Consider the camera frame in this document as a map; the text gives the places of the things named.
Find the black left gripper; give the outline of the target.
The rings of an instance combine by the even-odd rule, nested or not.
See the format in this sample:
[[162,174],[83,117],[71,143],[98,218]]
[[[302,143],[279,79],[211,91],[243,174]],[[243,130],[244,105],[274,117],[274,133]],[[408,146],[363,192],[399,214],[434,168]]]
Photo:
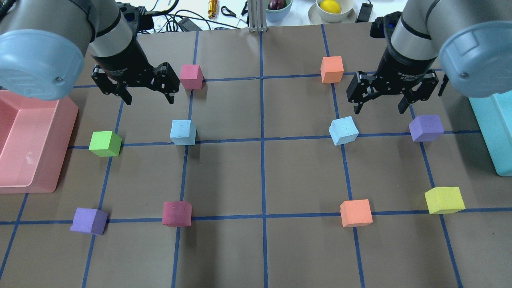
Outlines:
[[[119,54],[109,57],[93,56],[96,65],[92,79],[106,93],[114,93],[126,105],[131,105],[132,95],[127,87],[146,87],[164,94],[170,105],[174,104],[174,94],[179,91],[180,80],[168,62],[152,66],[138,40],[133,38]],[[113,82],[125,86],[115,86]]]

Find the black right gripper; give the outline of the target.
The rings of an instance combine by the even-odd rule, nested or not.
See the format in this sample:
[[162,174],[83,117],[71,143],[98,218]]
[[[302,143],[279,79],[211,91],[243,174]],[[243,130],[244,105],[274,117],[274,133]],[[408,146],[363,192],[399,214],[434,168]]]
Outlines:
[[404,114],[411,103],[428,100],[439,84],[436,71],[431,69],[433,60],[412,60],[387,47],[374,73],[358,71],[347,89],[348,102],[354,103],[354,113],[359,115],[364,104],[382,95],[403,97],[398,112]]

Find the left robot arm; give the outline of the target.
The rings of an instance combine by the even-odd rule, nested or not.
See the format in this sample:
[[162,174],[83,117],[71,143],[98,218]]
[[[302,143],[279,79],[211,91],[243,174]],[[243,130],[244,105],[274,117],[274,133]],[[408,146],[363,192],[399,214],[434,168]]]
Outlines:
[[60,100],[72,91],[89,52],[96,62],[91,77],[102,93],[130,105],[127,88],[145,87],[173,104],[178,76],[166,62],[153,67],[137,40],[162,14],[114,0],[2,0],[1,86]]

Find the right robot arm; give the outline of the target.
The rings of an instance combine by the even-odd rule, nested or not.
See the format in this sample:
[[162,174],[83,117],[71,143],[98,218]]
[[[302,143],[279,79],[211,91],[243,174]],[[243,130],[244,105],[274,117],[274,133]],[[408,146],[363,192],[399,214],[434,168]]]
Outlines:
[[439,83],[431,68],[438,60],[447,82],[466,97],[511,90],[510,0],[409,0],[402,12],[376,18],[372,38],[386,49],[376,72],[356,73],[347,97],[359,114],[383,95],[402,95],[399,113],[427,101]]

